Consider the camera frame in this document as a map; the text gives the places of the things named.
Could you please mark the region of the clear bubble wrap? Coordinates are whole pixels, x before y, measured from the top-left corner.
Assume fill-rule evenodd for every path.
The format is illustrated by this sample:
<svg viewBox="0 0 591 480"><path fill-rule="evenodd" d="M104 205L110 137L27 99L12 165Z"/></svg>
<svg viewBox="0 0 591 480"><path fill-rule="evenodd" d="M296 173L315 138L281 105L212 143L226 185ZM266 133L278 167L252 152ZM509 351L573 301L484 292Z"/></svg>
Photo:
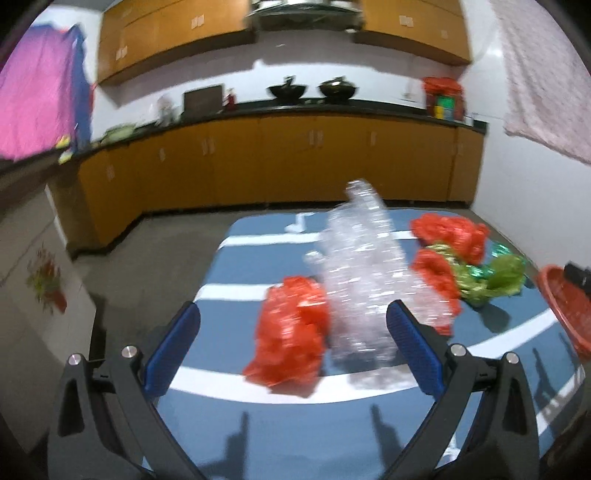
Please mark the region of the clear bubble wrap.
<svg viewBox="0 0 591 480"><path fill-rule="evenodd" d="M388 305L401 300L415 318L436 328L447 303L409 266L389 212L364 180L346 187L348 201L329 211L318 248L304 261L325 288L329 348L335 366L356 388L386 389L402 378L402 352L386 324Z"/></svg>

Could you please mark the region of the large red plastic bag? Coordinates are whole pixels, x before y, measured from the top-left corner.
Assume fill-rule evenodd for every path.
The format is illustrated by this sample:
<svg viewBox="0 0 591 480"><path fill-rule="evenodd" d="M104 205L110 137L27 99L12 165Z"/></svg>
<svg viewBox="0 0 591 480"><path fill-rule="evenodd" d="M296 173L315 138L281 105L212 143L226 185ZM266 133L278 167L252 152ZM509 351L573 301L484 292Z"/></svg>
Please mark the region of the large red plastic bag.
<svg viewBox="0 0 591 480"><path fill-rule="evenodd" d="M308 395L318 383L331 329L328 297L314 279L290 276L270 287L256 325L245 379L274 392Z"/></svg>

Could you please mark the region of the orange kitchen cabinets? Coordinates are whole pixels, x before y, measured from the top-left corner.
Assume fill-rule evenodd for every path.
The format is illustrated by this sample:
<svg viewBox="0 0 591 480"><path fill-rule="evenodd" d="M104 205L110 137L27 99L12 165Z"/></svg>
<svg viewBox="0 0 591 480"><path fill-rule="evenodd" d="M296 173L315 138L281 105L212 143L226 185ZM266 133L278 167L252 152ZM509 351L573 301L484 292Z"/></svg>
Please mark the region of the orange kitchen cabinets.
<svg viewBox="0 0 591 480"><path fill-rule="evenodd" d="M48 189L72 252L106 249L160 212L339 202L356 179L388 201L469 204L487 131L335 109L233 113L76 156Z"/></svg>
<svg viewBox="0 0 591 480"><path fill-rule="evenodd" d="M457 1L121 1L102 16L97 81L119 85L259 33L322 29L449 66L471 63Z"/></svg>

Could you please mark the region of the orange upper kitchen cabinets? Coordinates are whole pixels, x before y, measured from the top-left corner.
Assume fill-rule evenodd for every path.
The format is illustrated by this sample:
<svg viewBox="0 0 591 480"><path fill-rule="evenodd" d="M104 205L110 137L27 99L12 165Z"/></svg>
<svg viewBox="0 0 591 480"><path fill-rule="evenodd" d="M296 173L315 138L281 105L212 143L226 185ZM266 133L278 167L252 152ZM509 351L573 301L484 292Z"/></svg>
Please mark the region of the orange upper kitchen cabinets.
<svg viewBox="0 0 591 480"><path fill-rule="evenodd" d="M121 1L102 16L97 81L119 85L259 33L322 29L449 66L471 63L457 1Z"/></svg>

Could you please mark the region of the yellow-green plastic bag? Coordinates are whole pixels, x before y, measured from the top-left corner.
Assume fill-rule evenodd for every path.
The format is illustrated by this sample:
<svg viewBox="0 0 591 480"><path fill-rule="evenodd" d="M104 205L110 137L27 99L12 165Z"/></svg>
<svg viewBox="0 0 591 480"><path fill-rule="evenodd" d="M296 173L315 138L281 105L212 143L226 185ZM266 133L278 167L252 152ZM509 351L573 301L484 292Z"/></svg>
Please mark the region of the yellow-green plastic bag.
<svg viewBox="0 0 591 480"><path fill-rule="evenodd" d="M427 250L446 260L460 297L473 308L483 307L494 298L519 295L526 281L525 259L501 244L495 245L492 260L482 265L466 263L444 243Z"/></svg>

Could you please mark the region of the dark green plastic bag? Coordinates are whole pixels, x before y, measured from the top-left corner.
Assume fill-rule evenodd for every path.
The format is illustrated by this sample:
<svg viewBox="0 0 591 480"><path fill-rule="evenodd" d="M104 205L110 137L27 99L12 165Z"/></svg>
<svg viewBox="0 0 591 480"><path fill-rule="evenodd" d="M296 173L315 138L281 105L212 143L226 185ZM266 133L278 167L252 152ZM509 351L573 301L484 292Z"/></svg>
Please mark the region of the dark green plastic bag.
<svg viewBox="0 0 591 480"><path fill-rule="evenodd" d="M493 263L503 256L512 255L513 252L504 244L494 242L491 249L490 261L486 264L471 265L469 267L470 275L478 280L488 279L494 273Z"/></svg>

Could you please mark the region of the red crumpled plastic bag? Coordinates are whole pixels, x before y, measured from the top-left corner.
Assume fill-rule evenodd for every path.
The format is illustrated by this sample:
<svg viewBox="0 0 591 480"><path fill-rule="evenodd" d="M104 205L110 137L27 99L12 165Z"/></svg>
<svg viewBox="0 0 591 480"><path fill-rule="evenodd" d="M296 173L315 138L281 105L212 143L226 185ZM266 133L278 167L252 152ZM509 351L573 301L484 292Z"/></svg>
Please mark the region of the red crumpled plastic bag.
<svg viewBox="0 0 591 480"><path fill-rule="evenodd" d="M465 263L479 265L486 253L490 230L461 216L425 213L410 222L410 230L424 245L445 244Z"/></svg>

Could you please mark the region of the blue white striped cloth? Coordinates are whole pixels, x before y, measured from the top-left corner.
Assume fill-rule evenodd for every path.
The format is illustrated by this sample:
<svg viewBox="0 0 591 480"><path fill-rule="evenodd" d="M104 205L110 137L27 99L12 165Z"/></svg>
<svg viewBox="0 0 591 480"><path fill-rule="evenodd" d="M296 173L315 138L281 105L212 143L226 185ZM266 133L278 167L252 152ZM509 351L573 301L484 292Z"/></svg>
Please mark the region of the blue white striped cloth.
<svg viewBox="0 0 591 480"><path fill-rule="evenodd" d="M165 425L211 479L376 479L394 463L433 406L379 310L342 322L308 394L249 382L256 325L267 291L288 276L318 277L325 213L273 213L233 223L195 297L201 323L169 390ZM451 339L473 355L519 356L533 395L542 452L588 406L585 370L539 290L525 286L474 309L464 306Z"/></svg>

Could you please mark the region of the white floral panel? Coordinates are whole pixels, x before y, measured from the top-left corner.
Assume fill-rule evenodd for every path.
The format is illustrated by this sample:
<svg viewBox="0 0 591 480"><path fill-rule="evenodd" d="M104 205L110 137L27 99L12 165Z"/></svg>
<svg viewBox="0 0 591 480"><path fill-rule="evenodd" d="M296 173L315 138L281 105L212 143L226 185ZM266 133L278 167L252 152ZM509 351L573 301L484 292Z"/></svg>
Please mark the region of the white floral panel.
<svg viewBox="0 0 591 480"><path fill-rule="evenodd" d="M88 355L96 307L65 248L47 189L1 216L1 415L32 450L69 356Z"/></svg>

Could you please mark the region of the pink floral hanging cloth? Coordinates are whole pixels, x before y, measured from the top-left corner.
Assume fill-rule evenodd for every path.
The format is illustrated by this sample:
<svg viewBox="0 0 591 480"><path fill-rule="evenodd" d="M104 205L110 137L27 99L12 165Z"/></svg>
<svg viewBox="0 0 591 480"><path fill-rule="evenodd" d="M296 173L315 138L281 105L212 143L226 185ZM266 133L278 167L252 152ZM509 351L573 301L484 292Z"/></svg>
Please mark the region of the pink floral hanging cloth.
<svg viewBox="0 0 591 480"><path fill-rule="evenodd" d="M505 131L590 163L590 74L536 1L493 1L508 81Z"/></svg>

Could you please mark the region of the red bag of groceries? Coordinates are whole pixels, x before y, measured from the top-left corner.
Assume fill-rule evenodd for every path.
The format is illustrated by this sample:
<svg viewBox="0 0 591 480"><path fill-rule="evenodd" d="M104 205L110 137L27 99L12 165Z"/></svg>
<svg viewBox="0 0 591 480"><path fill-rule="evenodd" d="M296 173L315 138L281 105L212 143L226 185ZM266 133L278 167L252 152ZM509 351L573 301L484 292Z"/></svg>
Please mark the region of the red bag of groceries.
<svg viewBox="0 0 591 480"><path fill-rule="evenodd" d="M429 116L448 121L464 121L464 90L456 80L449 77L424 77L423 90Z"/></svg>

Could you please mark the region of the green bowl on counter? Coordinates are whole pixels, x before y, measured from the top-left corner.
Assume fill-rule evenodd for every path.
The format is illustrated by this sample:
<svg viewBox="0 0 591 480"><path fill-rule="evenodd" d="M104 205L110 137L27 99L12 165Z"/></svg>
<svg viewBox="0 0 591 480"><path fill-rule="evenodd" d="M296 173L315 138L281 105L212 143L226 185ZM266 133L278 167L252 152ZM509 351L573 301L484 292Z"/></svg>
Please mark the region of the green bowl on counter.
<svg viewBox="0 0 591 480"><path fill-rule="evenodd" d="M133 123L125 123L113 126L107 129L100 140L101 145L107 145L119 141L123 141L134 134L136 125Z"/></svg>

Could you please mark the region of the magenta hanging cloth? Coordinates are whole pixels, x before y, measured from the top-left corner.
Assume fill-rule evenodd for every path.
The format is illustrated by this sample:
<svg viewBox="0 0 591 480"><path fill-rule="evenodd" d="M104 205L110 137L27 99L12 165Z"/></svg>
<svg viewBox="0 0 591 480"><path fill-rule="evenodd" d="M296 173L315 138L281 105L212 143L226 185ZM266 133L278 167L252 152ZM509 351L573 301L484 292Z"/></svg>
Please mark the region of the magenta hanging cloth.
<svg viewBox="0 0 591 480"><path fill-rule="evenodd" d="M68 141L91 140L93 89L84 69L85 35L30 27L1 71L1 158L21 161Z"/></svg>

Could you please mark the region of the dark cutting board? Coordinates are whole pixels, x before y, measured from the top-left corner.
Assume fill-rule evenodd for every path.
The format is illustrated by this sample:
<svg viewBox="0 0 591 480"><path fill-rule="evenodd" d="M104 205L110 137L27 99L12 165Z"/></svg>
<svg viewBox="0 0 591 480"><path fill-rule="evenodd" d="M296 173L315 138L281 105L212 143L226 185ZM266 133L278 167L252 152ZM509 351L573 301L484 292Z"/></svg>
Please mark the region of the dark cutting board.
<svg viewBox="0 0 591 480"><path fill-rule="evenodd" d="M183 93L183 120L192 121L207 115L216 114L222 108L222 85L213 85Z"/></svg>

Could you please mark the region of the small red bottle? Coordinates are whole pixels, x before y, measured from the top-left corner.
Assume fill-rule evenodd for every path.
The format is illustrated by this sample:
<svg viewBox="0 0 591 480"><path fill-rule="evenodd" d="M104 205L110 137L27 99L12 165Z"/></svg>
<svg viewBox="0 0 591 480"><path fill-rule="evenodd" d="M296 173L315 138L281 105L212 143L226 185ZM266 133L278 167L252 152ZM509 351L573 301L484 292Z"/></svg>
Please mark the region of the small red bottle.
<svg viewBox="0 0 591 480"><path fill-rule="evenodd" d="M235 97L235 90L232 88L228 89L226 92L226 96L223 102L223 107L226 112L235 111L236 108L236 97Z"/></svg>

